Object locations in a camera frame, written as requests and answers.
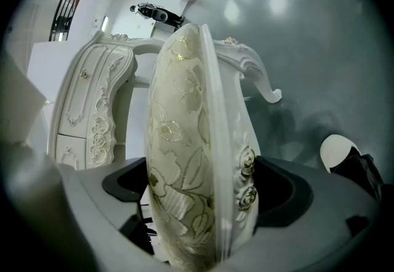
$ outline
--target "drawer knob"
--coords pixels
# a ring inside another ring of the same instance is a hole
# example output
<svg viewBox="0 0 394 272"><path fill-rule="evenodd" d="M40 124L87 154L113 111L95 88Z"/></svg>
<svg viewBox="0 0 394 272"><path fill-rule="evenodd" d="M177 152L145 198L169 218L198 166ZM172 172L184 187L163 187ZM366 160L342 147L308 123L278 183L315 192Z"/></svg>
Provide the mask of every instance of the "drawer knob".
<svg viewBox="0 0 394 272"><path fill-rule="evenodd" d="M84 68L82 71L80 71L79 77L80 78L87 78L87 69Z"/></svg>

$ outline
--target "white baroque furniture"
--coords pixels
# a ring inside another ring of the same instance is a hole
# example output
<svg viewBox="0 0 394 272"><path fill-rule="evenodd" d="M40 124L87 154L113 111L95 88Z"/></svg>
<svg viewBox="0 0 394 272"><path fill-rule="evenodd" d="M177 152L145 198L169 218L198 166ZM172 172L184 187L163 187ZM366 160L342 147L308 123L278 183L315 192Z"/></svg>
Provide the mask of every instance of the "white baroque furniture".
<svg viewBox="0 0 394 272"><path fill-rule="evenodd" d="M135 55L158 53L151 84ZM207 25L185 25L165 43L98 32L75 56L55 101L48 153L86 169L125 158L133 87L150 87L145 154L151 211L172 265L206 270L252 236L258 196L252 174L259 144L239 80L270 103L260 57Z"/></svg>
<svg viewBox="0 0 394 272"><path fill-rule="evenodd" d="M57 162L86 169L125 159L135 55L158 53L157 39L105 36L98 31L76 54L60 86L47 151Z"/></svg>
<svg viewBox="0 0 394 272"><path fill-rule="evenodd" d="M259 56L234 39L186 25L161 49L149 93L145 154L151 210L171 265L206 271L250 239L258 211L259 144L241 78L270 103Z"/></svg>

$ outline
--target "white panel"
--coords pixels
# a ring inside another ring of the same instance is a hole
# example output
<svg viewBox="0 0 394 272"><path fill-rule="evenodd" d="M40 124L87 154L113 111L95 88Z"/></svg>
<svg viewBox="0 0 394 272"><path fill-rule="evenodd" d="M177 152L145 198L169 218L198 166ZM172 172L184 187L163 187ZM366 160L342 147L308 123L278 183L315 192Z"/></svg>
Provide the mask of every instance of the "white panel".
<svg viewBox="0 0 394 272"><path fill-rule="evenodd" d="M56 162L73 166L75 170L85 169L84 138L57 135Z"/></svg>
<svg viewBox="0 0 394 272"><path fill-rule="evenodd" d="M100 74L111 51L116 46L94 44L86 49L74 71L60 119L59 133L86 137L90 107Z"/></svg>

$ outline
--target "ceiling light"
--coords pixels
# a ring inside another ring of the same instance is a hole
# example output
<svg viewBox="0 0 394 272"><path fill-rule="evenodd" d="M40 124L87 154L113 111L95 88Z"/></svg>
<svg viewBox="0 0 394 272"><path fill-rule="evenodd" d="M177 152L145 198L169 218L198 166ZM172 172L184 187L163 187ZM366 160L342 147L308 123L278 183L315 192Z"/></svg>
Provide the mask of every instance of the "ceiling light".
<svg viewBox="0 0 394 272"><path fill-rule="evenodd" d="M104 16L103 23L101 24L101 30L105 31L105 27L107 27L108 17Z"/></svg>

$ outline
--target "ornate white dresser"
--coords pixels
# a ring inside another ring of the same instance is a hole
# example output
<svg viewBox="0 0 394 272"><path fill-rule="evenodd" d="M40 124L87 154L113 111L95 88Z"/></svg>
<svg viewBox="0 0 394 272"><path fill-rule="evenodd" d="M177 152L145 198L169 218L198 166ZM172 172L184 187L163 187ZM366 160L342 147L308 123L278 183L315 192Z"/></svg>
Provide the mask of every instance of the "ornate white dresser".
<svg viewBox="0 0 394 272"><path fill-rule="evenodd" d="M135 55L158 53L157 39L99 31L76 54L57 95L47 151L76 170L125 159L127 115L135 78Z"/></svg>

